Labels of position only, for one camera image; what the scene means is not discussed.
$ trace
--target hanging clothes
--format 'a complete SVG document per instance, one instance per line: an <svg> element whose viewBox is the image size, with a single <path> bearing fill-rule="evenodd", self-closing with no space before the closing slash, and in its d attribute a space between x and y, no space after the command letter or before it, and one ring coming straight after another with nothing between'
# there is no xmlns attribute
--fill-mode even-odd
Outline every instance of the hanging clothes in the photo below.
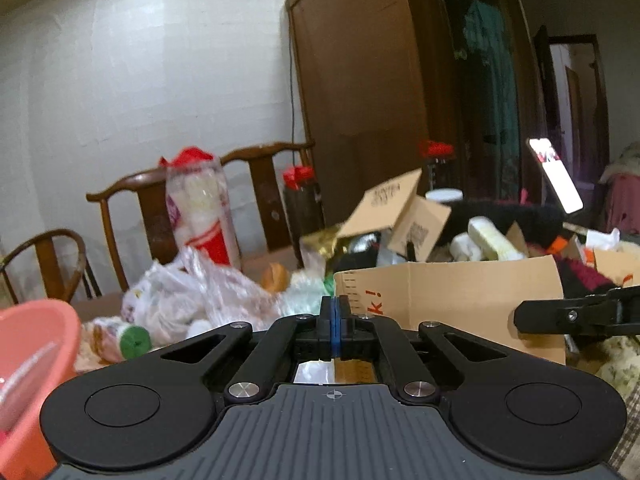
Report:
<svg viewBox="0 0 640 480"><path fill-rule="evenodd" d="M510 40L500 10L474 0L465 15L463 34L468 49L480 53L491 73L489 138L495 150L495 196L514 199L520 191L520 133Z"/></svg>
<svg viewBox="0 0 640 480"><path fill-rule="evenodd" d="M617 174L610 178L607 193L607 233L618 228L622 233L640 233L640 176Z"/></svg>

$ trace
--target wall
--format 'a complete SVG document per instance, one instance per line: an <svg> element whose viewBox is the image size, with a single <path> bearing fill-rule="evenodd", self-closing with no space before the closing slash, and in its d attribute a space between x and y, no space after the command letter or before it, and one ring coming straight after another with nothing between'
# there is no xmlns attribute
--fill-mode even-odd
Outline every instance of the wall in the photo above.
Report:
<svg viewBox="0 0 640 480"><path fill-rule="evenodd" d="M597 34L609 101L610 154L640 140L640 0L522 0L529 29Z"/></svg>
<svg viewBox="0 0 640 480"><path fill-rule="evenodd" d="M283 4L34 0L1 18L4 251L44 229L71 228L87 243L103 291L116 290L98 206L86 202L86 192L152 167L183 146L224 154L290 139ZM297 98L295 106L301 140ZM289 162L283 155L276 165ZM226 174L242 250L259 251L264 235L248 170L233 164ZM132 282L150 264L135 198L117 196L111 213ZM12 278L37 294L30 274L20 272L33 266L16 268Z"/></svg>

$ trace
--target open cardboard box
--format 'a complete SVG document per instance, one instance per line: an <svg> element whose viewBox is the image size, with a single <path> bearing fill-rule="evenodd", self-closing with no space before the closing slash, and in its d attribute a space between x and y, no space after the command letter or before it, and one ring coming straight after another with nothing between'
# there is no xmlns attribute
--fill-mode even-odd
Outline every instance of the open cardboard box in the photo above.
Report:
<svg viewBox="0 0 640 480"><path fill-rule="evenodd" d="M414 240L416 257L424 262L449 217L450 208L415 194L420 170L368 190L338 236L384 228L392 230L389 248L403 254ZM415 243L415 235L421 235ZM508 238L527 254L522 231L515 224ZM563 298L551 256L516 262L406 263L390 267L347 270L334 275L336 295L349 297L356 314L395 319L408 330L436 320L516 350L564 364L561 335L521 335L513 311L525 300Z"/></svg>
<svg viewBox="0 0 640 480"><path fill-rule="evenodd" d="M564 364L561 335L523 335L513 311L525 300L563 297L552 256L516 262L406 263L334 275L336 295L355 314L395 319L406 330L436 320L502 345Z"/></svg>
<svg viewBox="0 0 640 480"><path fill-rule="evenodd" d="M410 171L366 191L336 237L391 229L389 249L406 256L411 240L417 261L426 261L451 208L416 195L421 174L422 170Z"/></svg>
<svg viewBox="0 0 640 480"><path fill-rule="evenodd" d="M617 286L640 285L640 260L628 253L593 251L596 270Z"/></svg>

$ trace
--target chair backrest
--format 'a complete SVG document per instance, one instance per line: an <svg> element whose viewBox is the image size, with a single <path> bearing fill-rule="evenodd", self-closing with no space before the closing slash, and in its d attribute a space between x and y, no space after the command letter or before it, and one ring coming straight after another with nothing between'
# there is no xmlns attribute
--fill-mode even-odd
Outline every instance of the chair backrest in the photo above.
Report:
<svg viewBox="0 0 640 480"><path fill-rule="evenodd" d="M310 150L314 145L313 140L303 144L276 142L265 146L240 148L220 157L220 163L223 166L236 160L249 164L260 222L270 251L291 245L289 227L273 167L273 157L281 152L298 152L302 164L310 166L312 160Z"/></svg>
<svg viewBox="0 0 640 480"><path fill-rule="evenodd" d="M53 245L53 238L66 237L71 238L78 247L78 260L76 261L76 268L73 274L69 278L68 282L62 277L60 270L60 264L56 255L56 249ZM38 263L40 264L40 274L44 283L44 289L48 298L54 300L62 300L67 303L71 300L76 293L78 283L84 275L86 269L86 248L84 246L84 240L82 237L70 229L54 229L53 231L46 231L39 235L30 238L25 243L17 246L11 251L0 263L0 273L4 277L6 286L9 289L11 298L14 303L20 303L18 297L15 295L14 288L11 286L9 277L6 272L7 265L21 252L33 246L36 251Z"/></svg>
<svg viewBox="0 0 640 480"><path fill-rule="evenodd" d="M100 204L100 214L109 256L116 272L118 284L123 292L129 288L129 283L127 283L127 278L124 274L115 234L113 233L109 199L121 191L130 191L137 194L151 257L163 265L168 264L175 258L178 249L175 244L174 232L171 229L171 222L169 222L169 215L166 211L166 203L164 201L165 184L166 169L153 168L152 170L125 176L100 193L86 194L88 202Z"/></svg>

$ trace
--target red bag top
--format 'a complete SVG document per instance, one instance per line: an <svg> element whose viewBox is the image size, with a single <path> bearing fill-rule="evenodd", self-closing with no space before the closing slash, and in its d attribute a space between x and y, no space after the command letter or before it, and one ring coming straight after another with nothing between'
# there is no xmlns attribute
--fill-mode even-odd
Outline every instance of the red bag top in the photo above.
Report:
<svg viewBox="0 0 640 480"><path fill-rule="evenodd" d="M285 171L284 185L289 189L298 190L305 180L315 180L316 172L311 166L293 166Z"/></svg>
<svg viewBox="0 0 640 480"><path fill-rule="evenodd" d="M181 168L190 164L213 160L214 158L216 158L216 156L211 153L203 152L196 146L189 146L188 148L183 148L182 151L175 156L174 160L166 160L164 156L161 157L158 166L162 168Z"/></svg>

